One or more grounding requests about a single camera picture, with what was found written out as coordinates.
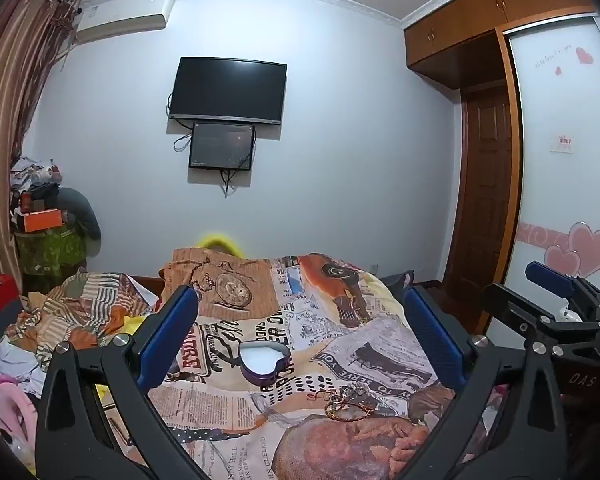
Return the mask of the purple heart-shaped tin box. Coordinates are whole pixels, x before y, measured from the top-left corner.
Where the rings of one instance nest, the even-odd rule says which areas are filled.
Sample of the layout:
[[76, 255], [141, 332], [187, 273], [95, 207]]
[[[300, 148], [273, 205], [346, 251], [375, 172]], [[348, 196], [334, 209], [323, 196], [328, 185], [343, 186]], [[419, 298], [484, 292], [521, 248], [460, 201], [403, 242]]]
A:
[[290, 362], [291, 352], [287, 346], [276, 341], [243, 341], [239, 345], [238, 358], [242, 376], [251, 385], [268, 387]]

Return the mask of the brown wooden door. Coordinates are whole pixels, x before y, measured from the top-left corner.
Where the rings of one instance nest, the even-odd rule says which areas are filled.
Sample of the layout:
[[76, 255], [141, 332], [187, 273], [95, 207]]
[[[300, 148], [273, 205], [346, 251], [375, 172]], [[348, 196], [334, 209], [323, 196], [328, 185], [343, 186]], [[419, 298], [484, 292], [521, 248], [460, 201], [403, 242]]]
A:
[[480, 292], [494, 281], [508, 207], [512, 134], [506, 87], [462, 94], [460, 194], [443, 280], [452, 313], [469, 333], [482, 318]]

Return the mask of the striped patchwork blanket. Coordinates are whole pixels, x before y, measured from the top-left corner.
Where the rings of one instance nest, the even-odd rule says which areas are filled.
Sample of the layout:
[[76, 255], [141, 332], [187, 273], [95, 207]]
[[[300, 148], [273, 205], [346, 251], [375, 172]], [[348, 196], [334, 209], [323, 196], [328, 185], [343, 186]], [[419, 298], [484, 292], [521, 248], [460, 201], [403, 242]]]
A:
[[61, 341], [77, 349], [106, 344], [126, 321], [151, 314], [157, 302], [129, 275], [80, 271], [50, 292], [28, 292], [5, 336], [46, 366]]

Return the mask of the green camouflage covered stand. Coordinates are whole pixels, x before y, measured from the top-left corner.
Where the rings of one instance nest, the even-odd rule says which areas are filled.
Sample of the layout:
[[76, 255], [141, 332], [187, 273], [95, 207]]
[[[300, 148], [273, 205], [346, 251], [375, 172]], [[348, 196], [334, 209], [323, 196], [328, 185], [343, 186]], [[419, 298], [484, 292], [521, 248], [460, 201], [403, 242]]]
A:
[[20, 270], [23, 274], [61, 276], [65, 268], [86, 259], [83, 237], [70, 226], [33, 233], [15, 234]]

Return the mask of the newspaper print duvet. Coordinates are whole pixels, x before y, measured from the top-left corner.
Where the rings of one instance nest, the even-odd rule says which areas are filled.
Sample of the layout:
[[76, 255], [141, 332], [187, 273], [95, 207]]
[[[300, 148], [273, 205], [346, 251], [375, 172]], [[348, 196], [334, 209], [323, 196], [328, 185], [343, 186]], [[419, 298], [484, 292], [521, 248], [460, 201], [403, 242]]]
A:
[[[213, 479], [393, 479], [454, 399], [389, 289], [340, 260], [186, 248], [163, 281], [198, 314], [149, 400]], [[242, 376], [250, 340], [289, 348], [274, 385]]]

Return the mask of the grey jacket on stand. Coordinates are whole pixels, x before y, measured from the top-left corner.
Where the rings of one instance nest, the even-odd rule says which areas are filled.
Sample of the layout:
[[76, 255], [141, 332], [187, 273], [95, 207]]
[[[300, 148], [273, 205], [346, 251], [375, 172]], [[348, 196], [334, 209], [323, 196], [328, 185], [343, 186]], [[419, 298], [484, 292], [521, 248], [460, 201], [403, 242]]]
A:
[[74, 188], [62, 186], [57, 195], [57, 207], [67, 220], [84, 237], [86, 254], [95, 257], [102, 247], [102, 230], [88, 199]]

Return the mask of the yellow object behind bed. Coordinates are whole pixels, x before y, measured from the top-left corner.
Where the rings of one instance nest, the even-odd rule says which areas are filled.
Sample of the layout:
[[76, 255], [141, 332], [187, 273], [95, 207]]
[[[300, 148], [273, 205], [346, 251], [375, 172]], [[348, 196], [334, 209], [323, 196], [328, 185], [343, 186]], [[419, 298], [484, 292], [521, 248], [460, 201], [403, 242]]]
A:
[[195, 244], [198, 248], [215, 250], [237, 258], [244, 258], [245, 253], [237, 243], [223, 233], [210, 233], [202, 236]]

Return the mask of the orange box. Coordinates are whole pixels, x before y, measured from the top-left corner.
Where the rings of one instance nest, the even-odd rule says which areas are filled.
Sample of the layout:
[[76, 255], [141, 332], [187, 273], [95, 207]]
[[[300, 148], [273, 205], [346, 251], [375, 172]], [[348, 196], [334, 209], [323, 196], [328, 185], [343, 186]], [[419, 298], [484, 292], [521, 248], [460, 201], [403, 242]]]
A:
[[22, 216], [22, 225], [26, 233], [58, 228], [62, 225], [62, 213], [59, 209], [28, 212]]

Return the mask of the white sliding wardrobe door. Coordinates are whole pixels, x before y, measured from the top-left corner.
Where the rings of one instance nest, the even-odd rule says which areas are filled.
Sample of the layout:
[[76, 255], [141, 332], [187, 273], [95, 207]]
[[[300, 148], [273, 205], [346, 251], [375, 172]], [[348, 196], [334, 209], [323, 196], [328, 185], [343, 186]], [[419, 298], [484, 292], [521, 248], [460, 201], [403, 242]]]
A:
[[537, 261], [600, 289], [600, 20], [508, 34], [521, 116], [521, 196], [505, 284], [552, 313], [562, 300], [526, 277]]

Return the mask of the brown wooden wardrobe cabinets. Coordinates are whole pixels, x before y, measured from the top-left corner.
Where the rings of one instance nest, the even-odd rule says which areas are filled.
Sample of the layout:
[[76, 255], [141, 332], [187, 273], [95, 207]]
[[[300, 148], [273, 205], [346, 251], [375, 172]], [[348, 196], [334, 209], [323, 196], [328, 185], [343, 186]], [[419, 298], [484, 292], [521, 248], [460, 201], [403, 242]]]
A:
[[568, 10], [591, 11], [591, 0], [452, 0], [404, 30], [406, 66], [450, 89], [505, 77], [496, 30]]

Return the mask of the striped brown curtain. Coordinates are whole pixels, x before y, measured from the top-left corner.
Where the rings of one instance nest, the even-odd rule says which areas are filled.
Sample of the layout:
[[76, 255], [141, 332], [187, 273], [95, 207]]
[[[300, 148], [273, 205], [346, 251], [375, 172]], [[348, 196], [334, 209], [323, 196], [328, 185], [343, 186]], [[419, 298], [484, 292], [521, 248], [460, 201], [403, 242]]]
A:
[[10, 170], [76, 10], [78, 0], [5, 0], [0, 6], [0, 275], [17, 285], [22, 277], [10, 221]]

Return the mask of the small black wall monitor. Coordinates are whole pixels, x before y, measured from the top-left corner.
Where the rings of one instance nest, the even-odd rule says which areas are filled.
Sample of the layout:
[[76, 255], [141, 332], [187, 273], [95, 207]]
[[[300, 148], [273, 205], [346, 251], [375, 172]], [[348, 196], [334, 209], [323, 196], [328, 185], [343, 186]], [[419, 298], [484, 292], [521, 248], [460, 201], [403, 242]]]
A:
[[249, 171], [253, 145], [253, 125], [196, 122], [188, 166], [192, 169]]

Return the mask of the large black wall television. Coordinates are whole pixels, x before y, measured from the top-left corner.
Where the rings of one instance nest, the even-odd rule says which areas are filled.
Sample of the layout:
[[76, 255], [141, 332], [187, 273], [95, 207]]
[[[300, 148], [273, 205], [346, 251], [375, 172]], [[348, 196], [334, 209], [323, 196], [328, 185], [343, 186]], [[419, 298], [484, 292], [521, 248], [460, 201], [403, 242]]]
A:
[[283, 118], [286, 81], [285, 64], [239, 58], [181, 58], [169, 117], [278, 125]]

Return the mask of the white wall air conditioner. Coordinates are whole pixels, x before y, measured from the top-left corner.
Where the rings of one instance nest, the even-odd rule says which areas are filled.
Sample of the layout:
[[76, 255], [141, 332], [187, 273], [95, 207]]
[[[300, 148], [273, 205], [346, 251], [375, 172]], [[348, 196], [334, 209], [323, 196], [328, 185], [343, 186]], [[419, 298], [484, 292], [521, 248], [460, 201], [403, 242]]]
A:
[[174, 0], [111, 0], [84, 8], [76, 28], [76, 42], [165, 29]]

